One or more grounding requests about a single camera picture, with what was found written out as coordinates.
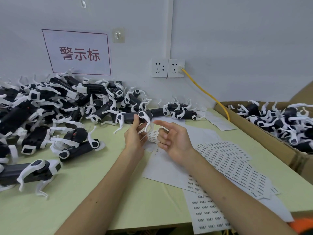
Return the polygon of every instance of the table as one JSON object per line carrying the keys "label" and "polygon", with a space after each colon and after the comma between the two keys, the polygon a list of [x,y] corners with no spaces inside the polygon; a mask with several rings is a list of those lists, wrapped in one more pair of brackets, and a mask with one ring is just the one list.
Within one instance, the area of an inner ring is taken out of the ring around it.
{"label": "table", "polygon": [[[208,111],[221,117],[213,109]],[[90,122],[86,129],[92,129]],[[252,157],[250,161],[259,172],[268,176],[282,194],[278,197],[294,216],[313,214],[313,186],[282,163],[240,129],[220,131],[204,120],[186,121],[187,125],[215,130],[223,140],[239,144]],[[97,125],[93,138],[107,146],[98,152],[83,155],[64,163],[47,187],[46,201],[34,194],[36,182],[27,183],[24,192],[18,186],[0,193],[0,227],[5,235],[53,235],[65,219],[83,201],[111,168],[124,147],[123,134],[128,126],[113,135],[117,126]],[[122,196],[109,230],[170,227],[191,223],[191,217],[181,189],[141,177],[149,159],[145,153]],[[25,156],[19,163],[37,159],[56,159],[49,147]]]}

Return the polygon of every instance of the yellow cable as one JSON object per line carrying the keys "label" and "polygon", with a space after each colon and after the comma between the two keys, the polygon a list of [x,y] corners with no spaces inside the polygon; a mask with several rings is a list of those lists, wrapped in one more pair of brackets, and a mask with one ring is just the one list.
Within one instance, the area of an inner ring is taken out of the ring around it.
{"label": "yellow cable", "polygon": [[189,75],[189,73],[187,73],[187,71],[186,71],[185,69],[182,68],[182,71],[189,77],[189,79],[190,79],[201,91],[203,91],[205,94],[207,94],[207,95],[208,95],[209,97],[211,97],[213,100],[215,100],[215,101],[223,108],[223,110],[225,111],[225,113],[226,113],[226,115],[227,115],[228,121],[230,121],[229,114],[228,114],[228,112],[227,112],[225,106],[223,106],[223,105],[221,104],[221,102],[219,102],[219,101],[218,101],[214,96],[212,96],[210,93],[208,93],[208,92],[206,92],[205,90],[203,90],[203,88],[200,87],[200,86],[198,85],[198,83],[195,82],[195,80]]}

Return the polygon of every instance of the red border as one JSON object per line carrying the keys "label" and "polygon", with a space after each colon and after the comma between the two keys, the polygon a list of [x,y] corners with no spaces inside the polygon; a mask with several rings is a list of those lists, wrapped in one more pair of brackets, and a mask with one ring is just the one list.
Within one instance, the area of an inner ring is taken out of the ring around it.
{"label": "red border", "polygon": [[[56,73],[56,72],[54,72],[53,67],[52,67],[52,63],[51,63],[49,51],[48,51],[48,48],[47,48],[47,43],[46,43],[45,35],[44,35],[44,32],[43,32],[44,30],[51,30],[51,29],[41,29],[41,31],[42,31],[42,35],[44,36],[44,41],[45,41],[47,53],[48,53],[48,56],[49,56],[49,61],[50,61],[50,65],[51,65],[51,68],[52,68],[52,72],[53,72],[53,73]],[[69,31],[69,30],[52,30],[52,31],[75,32],[75,33],[86,33],[86,34],[103,34],[103,33],[82,32],[82,31]],[[108,46],[110,75],[108,75],[108,74],[95,74],[95,75],[111,76],[112,73],[111,73],[111,62],[110,62],[109,38],[108,38],[108,34],[104,34],[104,35],[106,35],[106,41],[107,41],[107,46]],[[81,74],[81,75],[92,75],[92,74],[90,74],[90,73],[77,73],[77,74]]]}

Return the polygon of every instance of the white wall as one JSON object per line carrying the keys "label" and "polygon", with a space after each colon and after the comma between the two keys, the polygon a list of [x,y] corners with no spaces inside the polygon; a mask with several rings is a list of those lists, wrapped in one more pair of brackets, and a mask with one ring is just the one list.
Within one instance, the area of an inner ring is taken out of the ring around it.
{"label": "white wall", "polygon": [[174,0],[171,58],[221,101],[287,101],[313,80],[313,0]]}
{"label": "white wall", "polygon": [[[164,56],[167,0],[1,0],[0,76],[42,79],[52,73],[41,28],[107,32],[116,79],[155,99],[191,97],[212,106],[183,79],[149,76],[148,61]],[[313,0],[175,0],[171,58],[221,101],[284,101],[312,80]]]}

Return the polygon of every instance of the power socket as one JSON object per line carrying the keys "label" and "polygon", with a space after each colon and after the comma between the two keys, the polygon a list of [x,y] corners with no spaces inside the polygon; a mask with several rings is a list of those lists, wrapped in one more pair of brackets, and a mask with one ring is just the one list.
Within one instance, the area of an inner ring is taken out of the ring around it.
{"label": "power socket", "polygon": [[169,59],[167,77],[184,77],[181,69],[185,68],[184,59]]}
{"label": "power socket", "polygon": [[168,59],[151,59],[151,76],[167,77]]}

